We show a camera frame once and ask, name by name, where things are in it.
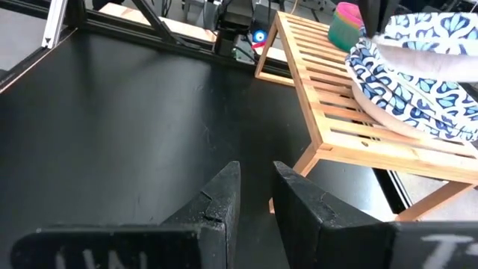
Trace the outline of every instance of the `wooden bench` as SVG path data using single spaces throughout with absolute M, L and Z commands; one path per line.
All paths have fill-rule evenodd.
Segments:
M 327 38 L 328 25 L 278 12 L 256 78 L 295 87 L 311 144 L 295 164 L 303 176 L 320 160 L 339 161 L 450 180 L 397 215 L 417 220 L 478 184 L 478 152 L 470 143 L 417 140 L 381 126 L 354 100 L 345 52 Z M 293 79 L 262 72 L 264 54 L 279 34 Z

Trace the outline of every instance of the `black table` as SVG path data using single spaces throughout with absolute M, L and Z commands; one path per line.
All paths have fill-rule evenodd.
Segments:
M 292 88 L 75 33 L 0 94 L 0 115 L 0 268 L 39 226 L 160 223 L 232 160 L 237 268 L 288 267 L 267 201 L 272 160 L 292 166 L 310 144 Z M 309 178 L 376 217 L 390 211 L 370 168 L 323 161 Z

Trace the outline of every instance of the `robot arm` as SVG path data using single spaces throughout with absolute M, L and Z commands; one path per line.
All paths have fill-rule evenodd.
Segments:
M 358 0 L 358 8 L 369 38 L 383 33 L 400 0 Z

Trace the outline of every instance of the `metal bar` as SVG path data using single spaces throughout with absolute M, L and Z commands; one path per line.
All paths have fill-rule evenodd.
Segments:
M 156 16 L 154 10 L 146 3 L 145 0 L 133 0 L 133 3 L 148 20 L 149 24 L 156 30 L 161 39 L 169 43 L 174 41 L 171 30 L 158 18 L 158 16 Z
M 27 3 L 25 1 L 0 0 L 0 8 L 28 16 L 33 16 L 39 19 L 46 19 L 48 16 L 48 7 L 42 7 L 37 4 Z
M 399 214 L 413 205 L 397 172 L 376 168 L 373 172 L 393 213 Z
M 165 43 L 161 40 L 161 38 L 155 36 L 133 32 L 131 30 L 114 27 L 101 22 L 88 21 L 81 29 L 83 31 L 92 31 L 98 34 L 104 34 L 109 37 L 149 46 L 155 49 L 163 49 L 173 54 L 180 54 L 205 61 L 212 61 L 227 67 L 240 68 L 250 72 L 251 74 L 253 74 L 255 71 L 255 65 L 253 64 L 245 64 L 236 61 L 233 58 L 219 56 L 210 50 L 192 49 L 175 43 Z M 273 75 L 291 77 L 291 74 L 288 70 L 278 69 L 275 67 L 264 67 L 264 71 Z
M 62 30 L 60 34 L 60 41 L 67 38 L 71 33 L 72 31 L 68 28 Z M 17 63 L 12 69 L 7 71 L 7 73 L 3 76 L 2 80 L 0 80 L 0 92 L 2 92 L 4 88 L 12 81 L 18 79 L 18 77 L 20 77 L 24 73 L 24 71 L 35 65 L 35 63 L 38 62 L 41 58 L 43 58 L 43 56 L 45 56 L 48 52 L 50 52 L 50 49 L 40 47 L 34 52 L 32 52 L 29 56 L 24 58 L 22 61 Z
M 52 0 L 48 18 L 46 19 L 42 47 L 53 49 L 58 44 L 67 2 L 68 0 Z
M 124 28 L 137 33 L 141 33 L 141 34 L 157 36 L 155 29 L 153 29 L 149 25 L 144 25 L 139 22 L 133 22 L 127 19 L 104 14 L 94 10 L 87 10 L 87 18 L 90 21 L 96 21 L 96 22 L 106 23 L 109 25 L 114 25 L 115 27 Z M 176 34 L 176 35 L 188 43 L 192 43 L 194 45 L 199 46 L 201 49 L 212 50 L 212 47 L 214 45 L 212 42 L 199 40 L 194 37 L 189 37 L 183 34 Z
M 27 68 L 29 68 L 32 64 L 37 62 L 41 57 L 43 57 L 49 49 L 40 47 L 32 52 L 29 56 L 15 65 L 12 69 L 10 69 L 0 80 L 0 92 L 2 89 L 11 83 L 13 80 L 19 77 Z

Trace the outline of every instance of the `black mount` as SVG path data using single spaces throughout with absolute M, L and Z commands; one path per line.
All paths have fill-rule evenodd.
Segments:
M 229 0 L 220 8 L 217 20 L 218 35 L 214 53 L 230 57 L 239 35 L 249 33 L 252 24 L 253 6 L 250 0 Z

